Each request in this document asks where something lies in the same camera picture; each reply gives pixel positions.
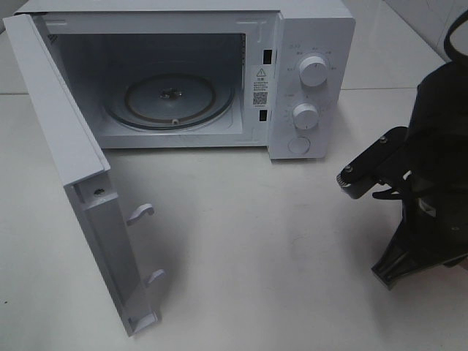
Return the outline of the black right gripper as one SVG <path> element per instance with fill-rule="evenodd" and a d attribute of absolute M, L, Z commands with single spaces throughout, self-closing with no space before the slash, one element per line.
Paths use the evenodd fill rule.
<path fill-rule="evenodd" d="M 402 201 L 402 220 L 373 274 L 390 290 L 415 273 L 467 258 L 467 168 L 420 175 L 405 165 L 385 163 L 372 178 L 390 188 L 372 194 Z"/>

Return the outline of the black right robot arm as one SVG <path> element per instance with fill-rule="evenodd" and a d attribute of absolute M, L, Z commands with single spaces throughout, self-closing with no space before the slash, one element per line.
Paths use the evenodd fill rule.
<path fill-rule="evenodd" d="M 467 68 L 450 62 L 419 84 L 401 158 L 402 220 L 372 268 L 388 289 L 467 258 Z"/>

